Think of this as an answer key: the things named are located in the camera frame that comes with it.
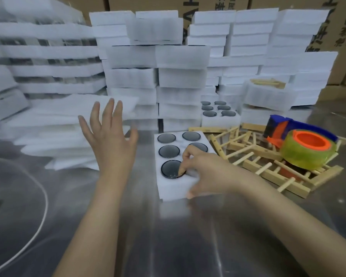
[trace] white cable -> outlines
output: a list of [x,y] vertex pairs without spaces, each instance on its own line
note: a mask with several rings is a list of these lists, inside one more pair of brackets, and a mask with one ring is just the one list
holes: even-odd
[[20,166],[19,164],[8,160],[8,159],[4,159],[4,158],[0,158],[1,162],[5,162],[5,163],[9,163],[10,165],[13,165],[15,167],[17,167],[20,171],[22,171],[26,176],[28,176],[42,191],[44,197],[45,197],[45,211],[43,213],[43,217],[40,223],[40,226],[38,227],[36,233],[33,235],[33,237],[30,239],[30,241],[28,241],[28,243],[19,251],[17,252],[11,259],[9,259],[8,261],[6,261],[5,263],[3,263],[2,265],[0,265],[0,270],[3,269],[5,266],[7,266],[9,263],[11,263],[13,260],[15,260],[21,253],[23,253],[28,246],[33,242],[33,240],[36,239],[37,235],[40,233],[41,228],[43,226],[43,223],[45,222],[46,219],[46,215],[47,215],[47,210],[49,208],[49,200],[47,198],[47,192],[45,190],[45,188],[41,185],[41,183],[39,181],[36,180],[35,177],[33,177],[26,169],[24,169],[22,166]]

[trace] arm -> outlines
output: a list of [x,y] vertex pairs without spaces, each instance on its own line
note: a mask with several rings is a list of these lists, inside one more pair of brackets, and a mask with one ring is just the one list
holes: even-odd
[[99,121],[100,104],[95,103],[90,117],[92,132],[79,117],[82,132],[90,143],[100,169],[94,197],[73,239],[65,251],[54,277],[113,276],[118,240],[119,206],[132,169],[138,139],[131,130],[127,141],[122,130],[122,103],[114,114],[111,99]]
[[346,277],[346,239],[261,177],[194,146],[183,153],[180,173],[186,169],[196,169],[200,175],[187,195],[189,199],[202,192],[240,193],[257,207],[271,231],[311,277]]

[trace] forearm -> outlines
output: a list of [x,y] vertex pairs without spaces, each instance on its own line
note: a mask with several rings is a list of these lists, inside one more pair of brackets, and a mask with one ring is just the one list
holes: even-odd
[[240,186],[239,192],[257,207],[271,231],[310,276],[346,276],[346,239],[260,177],[248,175]]
[[54,276],[113,276],[118,240],[120,185],[100,178],[95,195]]

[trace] left hand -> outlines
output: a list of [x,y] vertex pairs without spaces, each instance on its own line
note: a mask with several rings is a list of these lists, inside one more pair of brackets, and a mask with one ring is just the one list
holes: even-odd
[[94,151],[100,169],[100,177],[112,178],[125,185],[135,162],[138,132],[131,128],[131,136],[126,140],[122,129],[123,105],[118,101],[115,111],[111,98],[99,120],[100,103],[95,102],[90,116],[89,129],[83,116],[78,116],[82,133]]

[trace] finger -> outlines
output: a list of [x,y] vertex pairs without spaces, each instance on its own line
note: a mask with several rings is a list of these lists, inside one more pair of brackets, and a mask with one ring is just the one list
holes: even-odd
[[187,199],[192,199],[195,196],[200,195],[200,193],[203,192],[202,184],[199,181],[197,184],[195,184],[192,188],[190,188],[189,192],[186,194]]
[[179,176],[183,175],[183,173],[186,172],[187,169],[195,169],[195,164],[196,164],[196,161],[193,158],[192,159],[184,159],[181,162],[181,165],[179,166],[178,175]]
[[129,136],[129,142],[133,144],[134,146],[137,146],[137,141],[138,141],[138,131],[136,126],[133,124],[131,126],[131,134]]
[[91,115],[90,115],[90,126],[93,134],[98,135],[99,131],[101,129],[101,123],[99,120],[99,114],[100,114],[100,103],[95,102],[94,106],[92,107]]
[[199,154],[204,154],[205,152],[203,152],[202,150],[200,150],[198,147],[195,147],[194,145],[189,145],[185,151],[182,154],[182,158],[183,160],[185,159],[190,159],[190,156],[197,156]]
[[78,120],[81,126],[83,136],[86,138],[87,142],[92,146],[95,141],[95,138],[90,128],[88,127],[86,120],[83,116],[78,116]]
[[104,112],[102,113],[101,130],[103,131],[110,130],[113,109],[114,109],[114,99],[111,98],[109,102],[106,104]]
[[123,111],[123,104],[122,104],[122,101],[119,100],[113,113],[111,131],[113,134],[124,136],[123,124],[122,124],[122,111]]

